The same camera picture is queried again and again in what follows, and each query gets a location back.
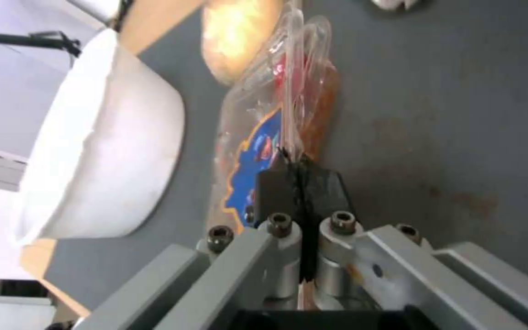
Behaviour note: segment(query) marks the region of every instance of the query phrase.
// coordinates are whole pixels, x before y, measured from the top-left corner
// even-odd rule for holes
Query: clear plastic bag
[[[241,232],[250,226],[255,178],[268,169],[279,148],[293,161],[313,159],[337,91],[329,61],[331,26],[318,16],[303,22],[286,4],[269,40],[224,98],[214,156],[208,228],[224,224]]]

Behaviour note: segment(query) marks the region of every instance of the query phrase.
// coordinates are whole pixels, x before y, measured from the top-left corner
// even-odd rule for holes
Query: blue printed label
[[[281,111],[267,115],[244,140],[237,150],[235,169],[229,176],[228,196],[224,199],[224,211],[235,217],[236,223],[247,223],[246,209],[254,203],[256,175],[272,165],[278,156],[281,137]]]

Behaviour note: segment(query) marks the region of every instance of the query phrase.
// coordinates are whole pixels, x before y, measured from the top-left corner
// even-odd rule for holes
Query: gray table surface
[[[416,226],[435,246],[473,241],[528,273],[528,1],[436,0],[384,15],[369,0],[306,0],[333,27],[341,95],[321,161],[365,228]],[[198,13],[140,58],[177,88],[187,131],[176,173],[124,238],[60,240],[45,278],[89,309],[170,243],[203,233],[226,88],[199,52]]]

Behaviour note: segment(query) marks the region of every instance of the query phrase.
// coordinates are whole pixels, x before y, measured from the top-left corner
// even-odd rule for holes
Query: silver metal cylinder
[[[315,286],[327,295],[345,297],[352,292],[354,281],[346,268],[319,254],[317,255]]]
[[[319,253],[339,265],[348,265],[354,256],[354,242],[364,235],[364,228],[355,221],[351,234],[338,234],[332,226],[332,218],[327,218],[319,225]]]
[[[297,223],[290,220],[290,224],[291,229],[283,231],[283,235],[288,232],[286,236],[278,237],[275,235],[281,255],[279,260],[281,270],[278,282],[270,292],[269,298],[289,298],[299,291],[300,251],[303,235]],[[260,224],[258,230],[270,232],[270,226],[274,226],[274,224],[271,224],[270,219],[268,219]]]
[[[316,304],[320,309],[343,309],[358,303],[356,283],[346,266],[354,258],[354,243],[363,235],[364,228],[346,211],[334,212],[319,225],[314,282]]]

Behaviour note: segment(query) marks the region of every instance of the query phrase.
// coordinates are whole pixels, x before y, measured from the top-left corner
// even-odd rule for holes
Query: white bowl
[[[162,196],[183,133],[180,94],[102,31],[42,124],[13,210],[15,239],[132,232]]]

